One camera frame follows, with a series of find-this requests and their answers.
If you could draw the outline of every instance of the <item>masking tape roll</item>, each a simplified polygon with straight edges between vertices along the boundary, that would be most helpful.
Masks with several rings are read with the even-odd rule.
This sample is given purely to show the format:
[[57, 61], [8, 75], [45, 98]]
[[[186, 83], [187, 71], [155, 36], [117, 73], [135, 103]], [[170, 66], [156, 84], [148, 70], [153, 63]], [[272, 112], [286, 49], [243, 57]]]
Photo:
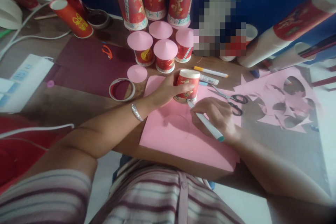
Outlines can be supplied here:
[[[115, 98], [114, 96], [113, 96], [113, 94], [111, 93], [111, 88], [113, 88], [113, 86], [115, 85], [115, 84], [117, 84], [118, 82], [120, 82], [120, 81], [128, 81], [129, 83], [131, 83], [131, 85], [132, 85], [132, 93], [126, 98], [126, 99], [124, 99], [124, 100], [118, 100], [117, 98]], [[131, 100], [132, 98], [133, 98], [133, 96], [135, 95], [135, 85], [134, 85], [134, 83], [132, 82], [132, 81], [130, 81], [129, 79], [126, 79], [126, 78], [119, 78], [119, 79], [116, 79], [115, 81], [113, 81], [112, 83], [111, 83], [111, 85], [110, 85], [110, 87], [109, 87], [109, 89], [108, 89], [108, 93], [110, 94], [110, 96], [111, 96], [111, 98], [113, 99], [113, 100], [115, 100], [115, 101], [117, 101], [117, 102], [127, 102], [127, 101], [129, 101], [129, 100]]]

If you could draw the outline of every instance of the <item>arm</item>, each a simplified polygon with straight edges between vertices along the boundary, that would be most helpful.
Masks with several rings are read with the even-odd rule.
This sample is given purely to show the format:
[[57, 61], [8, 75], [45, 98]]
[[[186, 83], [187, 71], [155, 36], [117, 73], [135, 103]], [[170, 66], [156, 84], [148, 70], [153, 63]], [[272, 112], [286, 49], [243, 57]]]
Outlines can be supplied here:
[[[174, 77], [176, 73], [168, 76], [154, 93], [134, 102], [143, 119], [167, 104], [174, 95], [193, 89], [193, 84], [173, 86]], [[131, 104], [99, 115], [56, 143], [22, 179], [54, 169], [79, 170], [93, 179], [97, 159], [112, 150], [139, 123]]]
[[229, 104], [216, 98], [199, 101], [191, 110], [193, 123], [210, 135], [195, 113], [206, 113], [211, 123], [223, 134], [225, 143], [234, 149], [251, 173], [269, 193], [279, 196], [331, 205], [331, 198], [298, 167], [283, 159], [233, 123]]

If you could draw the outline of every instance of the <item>floor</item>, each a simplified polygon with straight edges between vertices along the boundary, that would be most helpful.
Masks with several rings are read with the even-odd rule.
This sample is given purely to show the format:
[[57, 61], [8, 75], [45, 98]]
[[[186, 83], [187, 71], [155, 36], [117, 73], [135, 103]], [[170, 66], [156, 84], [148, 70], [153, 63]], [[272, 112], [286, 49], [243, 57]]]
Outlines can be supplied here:
[[[336, 72], [329, 72], [326, 67], [336, 65], [336, 59], [316, 63], [311, 66], [312, 81], [335, 76]], [[322, 147], [329, 178], [331, 194], [336, 200], [336, 141], [332, 133], [336, 121], [336, 91], [328, 92], [327, 89], [336, 88], [335, 84], [329, 84], [314, 88], [324, 108], [318, 114], [319, 130], [322, 139]], [[98, 161], [98, 169], [94, 178], [92, 193], [85, 224], [89, 223], [99, 208], [107, 199], [111, 186], [112, 174], [119, 165], [120, 153], [111, 151]], [[270, 224], [271, 216], [265, 198], [249, 194], [228, 186], [216, 184], [215, 192], [242, 218], [246, 224]]]

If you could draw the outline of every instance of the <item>glue stick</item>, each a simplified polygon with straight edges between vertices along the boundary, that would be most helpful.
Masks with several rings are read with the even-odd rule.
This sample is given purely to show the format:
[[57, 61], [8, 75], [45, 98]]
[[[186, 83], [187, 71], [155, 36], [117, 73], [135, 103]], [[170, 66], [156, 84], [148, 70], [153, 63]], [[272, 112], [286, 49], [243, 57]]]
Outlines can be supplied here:
[[200, 81], [204, 81], [204, 82], [207, 82], [207, 83], [210, 83], [210, 84], [214, 84], [214, 85], [217, 85], [219, 83], [219, 80], [211, 78], [211, 77], [208, 77], [208, 76], [205, 76], [205, 75], [201, 75], [199, 77], [199, 79], [200, 79]]

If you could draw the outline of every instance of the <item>person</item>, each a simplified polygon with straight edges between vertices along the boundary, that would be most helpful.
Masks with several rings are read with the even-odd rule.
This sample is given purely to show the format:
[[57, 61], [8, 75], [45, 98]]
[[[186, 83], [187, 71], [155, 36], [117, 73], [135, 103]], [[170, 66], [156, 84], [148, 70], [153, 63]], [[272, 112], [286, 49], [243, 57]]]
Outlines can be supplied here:
[[[99, 115], [56, 143], [0, 197], [0, 223], [83, 223], [97, 159], [107, 154], [152, 111], [188, 92], [168, 76], [149, 96]], [[233, 123], [231, 107], [205, 98], [191, 109], [193, 124], [211, 136], [196, 116], [206, 113], [251, 173], [270, 194], [331, 205], [305, 173], [251, 139]], [[91, 223], [243, 223], [206, 180], [162, 164], [131, 159]]]

